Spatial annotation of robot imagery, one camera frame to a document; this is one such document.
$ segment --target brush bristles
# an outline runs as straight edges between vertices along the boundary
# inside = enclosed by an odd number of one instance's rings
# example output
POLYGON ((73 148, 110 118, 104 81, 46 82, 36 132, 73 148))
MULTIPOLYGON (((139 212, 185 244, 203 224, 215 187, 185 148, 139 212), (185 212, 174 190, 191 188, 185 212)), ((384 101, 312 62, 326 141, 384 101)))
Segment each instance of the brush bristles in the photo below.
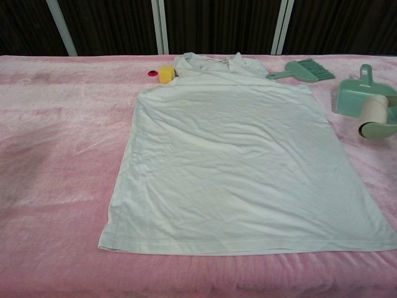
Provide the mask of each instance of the brush bristles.
POLYGON ((324 79, 334 79, 335 76, 330 73, 328 70, 323 68, 320 64, 315 62, 313 59, 306 59, 302 61, 298 61, 301 66, 306 68, 310 73, 316 76, 319 81, 322 81, 324 79))

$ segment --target dustpan handle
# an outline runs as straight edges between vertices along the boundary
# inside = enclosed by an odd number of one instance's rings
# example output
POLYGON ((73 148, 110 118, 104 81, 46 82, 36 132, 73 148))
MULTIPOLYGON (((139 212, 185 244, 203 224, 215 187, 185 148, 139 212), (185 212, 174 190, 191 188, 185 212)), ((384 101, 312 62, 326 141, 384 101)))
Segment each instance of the dustpan handle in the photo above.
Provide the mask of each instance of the dustpan handle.
POLYGON ((362 86, 370 87, 372 85, 372 66, 363 64, 360 67, 360 80, 362 86))

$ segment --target red object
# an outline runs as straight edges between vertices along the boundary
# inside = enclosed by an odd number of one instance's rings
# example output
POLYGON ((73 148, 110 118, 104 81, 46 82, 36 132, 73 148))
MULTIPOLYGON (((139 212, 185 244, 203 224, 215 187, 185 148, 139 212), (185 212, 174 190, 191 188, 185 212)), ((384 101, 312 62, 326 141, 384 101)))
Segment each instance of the red object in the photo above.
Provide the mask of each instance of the red object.
POLYGON ((148 76, 157 76, 159 73, 155 70, 151 70, 148 72, 148 76))

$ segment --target hand brush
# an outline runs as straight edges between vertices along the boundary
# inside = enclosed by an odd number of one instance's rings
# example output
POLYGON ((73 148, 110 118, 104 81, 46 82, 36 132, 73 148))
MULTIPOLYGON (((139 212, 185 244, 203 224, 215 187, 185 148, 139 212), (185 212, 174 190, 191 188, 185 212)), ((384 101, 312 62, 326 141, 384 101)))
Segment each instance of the hand brush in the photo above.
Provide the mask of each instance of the hand brush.
POLYGON ((290 61, 285 65, 285 71, 269 73, 268 79, 281 79, 293 76, 303 82, 318 82, 324 79, 334 79, 335 76, 312 59, 290 61))

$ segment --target fabric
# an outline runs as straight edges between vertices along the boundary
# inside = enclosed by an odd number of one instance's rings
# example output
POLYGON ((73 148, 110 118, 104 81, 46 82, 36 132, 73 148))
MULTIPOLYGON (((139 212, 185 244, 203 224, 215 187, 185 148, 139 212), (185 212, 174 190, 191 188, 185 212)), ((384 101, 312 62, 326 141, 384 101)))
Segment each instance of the fabric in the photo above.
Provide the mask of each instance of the fabric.
POLYGON ((397 233, 307 86, 255 76, 256 68, 239 74, 233 59, 186 56, 176 58, 172 84, 138 97, 100 248, 172 255, 397 248, 397 233))
MULTIPOLYGON (((275 72, 309 57, 255 58, 275 72)), ((97 249, 135 100, 159 86, 147 72, 173 59, 0 57, 0 297, 396 297, 397 250, 206 257, 97 249)), ((363 63, 397 88, 397 58, 315 60, 336 79, 310 84, 314 98, 397 230, 397 137, 364 140, 357 119, 331 111, 337 85, 357 78, 363 63)))

